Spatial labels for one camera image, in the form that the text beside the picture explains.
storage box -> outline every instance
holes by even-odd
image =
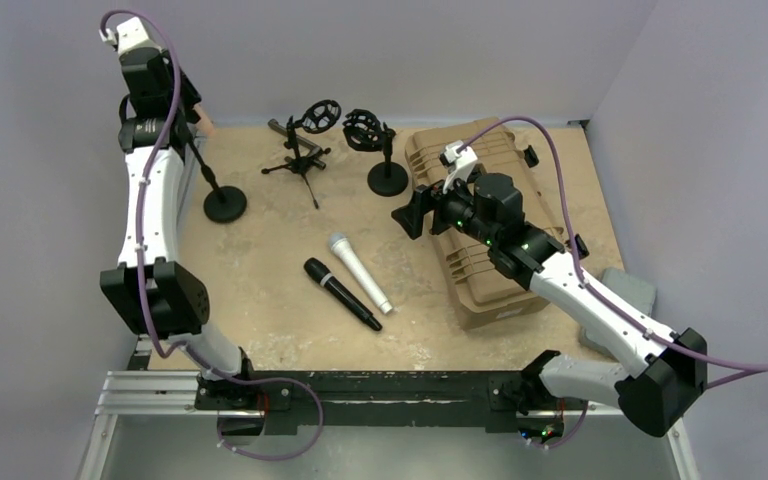
[[[408,138],[405,158],[414,185],[431,185],[446,178],[448,172],[439,160],[443,147],[467,139],[497,120],[485,118],[463,125],[425,130]],[[503,173],[513,179],[514,185],[522,192],[523,210],[528,221],[547,230],[558,241],[563,241],[563,228],[541,198],[525,163],[525,154],[516,149],[513,133],[504,126],[495,128],[476,140],[472,148],[478,155],[477,168]],[[430,218],[426,220],[426,225],[430,225]],[[546,300],[523,290],[516,282],[497,272],[484,244],[455,229],[431,236],[431,239],[446,277],[449,296],[464,329],[534,313],[548,305]]]

gray floor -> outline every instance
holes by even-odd
[[[480,428],[327,427],[301,458],[265,463],[216,448],[211,417],[119,417],[105,479],[678,479],[666,438],[637,431],[616,416],[587,419],[570,443],[526,450],[516,435]],[[266,437],[249,446],[287,452],[299,437]]]

wooden table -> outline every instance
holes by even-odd
[[[407,137],[401,129],[394,161],[404,165]],[[517,145],[534,146],[534,168],[544,198],[560,219],[558,186],[548,145],[532,128],[513,128]],[[594,275],[622,261],[584,133],[552,129],[564,168],[573,226],[591,256],[583,263]],[[242,346],[256,369],[289,370],[483,370],[519,369],[545,349],[601,359],[578,343],[579,326],[557,307],[491,325],[462,330],[449,305],[442,269],[426,236],[411,241],[390,212],[407,203],[410,191],[393,198],[373,194],[366,174],[380,153],[348,148],[339,128],[312,138],[333,151],[328,167],[312,170],[311,185],[321,204],[313,208],[304,182],[289,172],[262,175],[283,161],[284,138],[266,127],[218,129],[207,142],[206,161],[220,184],[241,187],[249,200],[242,218],[211,223],[201,210],[208,186],[199,178],[181,238],[181,263],[210,292],[211,322]],[[384,329],[373,332],[302,269],[317,257],[374,310],[365,293],[326,241],[343,232],[395,311],[377,315]],[[180,353],[153,356],[153,369],[193,369]]]

microphone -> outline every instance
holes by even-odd
[[[376,332],[381,331],[381,324],[372,315],[364,304],[360,303],[346,287],[343,286],[335,277],[334,274],[328,270],[322,262],[315,258],[308,258],[305,262],[305,272],[313,279],[314,282],[321,285],[325,290],[334,295],[337,300],[340,301],[346,308],[349,309],[358,319],[369,326],[369,328]]]
[[[352,246],[349,245],[349,239],[342,233],[335,233],[328,238],[328,247],[331,248],[331,252],[334,255],[340,257],[340,260],[352,272],[352,275],[354,275],[360,286],[366,291],[366,294],[369,295],[372,302],[381,309],[381,312],[384,315],[390,313],[393,306],[390,305],[387,296],[384,295],[384,292],[381,291],[381,288],[372,279],[372,275],[369,274],[366,267],[360,263],[360,259],[357,258],[357,255],[352,250]]]

gray wall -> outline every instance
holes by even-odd
[[[135,0],[223,123],[321,98],[391,121],[589,118],[655,0]]]
[[[113,3],[0,1],[0,480],[74,478],[133,346],[97,287],[127,199]]]
[[[768,361],[768,2],[658,2],[589,138],[656,317],[714,355]],[[768,478],[768,374],[687,420],[702,478]]]

